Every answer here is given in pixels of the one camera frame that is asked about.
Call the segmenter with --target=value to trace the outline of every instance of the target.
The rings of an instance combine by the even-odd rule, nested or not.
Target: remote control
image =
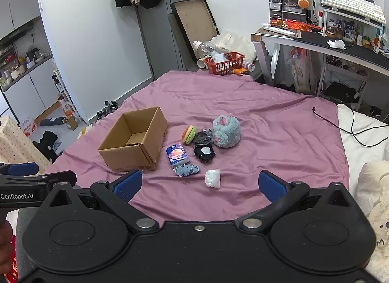
[[[272,27],[272,26],[264,26],[263,29],[265,29],[267,31],[273,31],[275,33],[283,34],[283,35],[286,35],[289,37],[296,35],[295,33],[291,32],[291,31],[287,31],[287,30],[277,28],[277,27]]]

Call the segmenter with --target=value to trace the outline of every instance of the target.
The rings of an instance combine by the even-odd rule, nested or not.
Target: blue gripper pad
[[[283,197],[290,189],[290,184],[267,170],[262,170],[258,177],[258,186],[264,196],[272,203]]]
[[[109,184],[109,189],[123,199],[126,203],[134,197],[142,186],[142,173],[139,170],[132,170],[114,182]]]
[[[35,175],[39,172],[39,166],[35,162],[11,164],[8,168],[8,175],[27,176]]]

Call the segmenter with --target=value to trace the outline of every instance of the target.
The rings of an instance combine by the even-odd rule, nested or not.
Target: white bedding
[[[353,112],[347,106],[343,104],[338,105],[338,118],[339,127],[351,131]],[[355,112],[355,121],[353,125],[354,133],[358,133],[362,130],[374,126],[383,125],[386,124],[364,114]],[[340,131],[340,135],[342,137],[342,142],[350,169],[349,192],[354,196],[358,183],[359,172],[361,171],[363,165],[365,163],[371,163],[374,161],[389,160],[386,152],[386,145],[388,140],[384,141],[376,147],[368,148],[360,145],[358,141],[355,140],[353,135],[347,134],[342,130]],[[376,128],[357,135],[358,140],[365,145],[374,145],[387,137],[389,137],[389,127]]]

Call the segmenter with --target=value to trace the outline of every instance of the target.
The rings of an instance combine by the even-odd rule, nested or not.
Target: red plastic basket
[[[212,57],[209,57],[205,58],[204,62],[212,74],[226,75],[234,69],[242,68],[244,57],[245,56],[239,52],[227,52],[224,54],[224,58],[227,59],[226,61],[215,63]]]

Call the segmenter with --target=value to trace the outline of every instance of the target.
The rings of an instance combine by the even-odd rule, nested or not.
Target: white keyboard
[[[353,12],[377,22],[386,24],[384,12],[379,5],[370,3],[366,0],[321,0],[323,5],[335,6],[346,11]]]

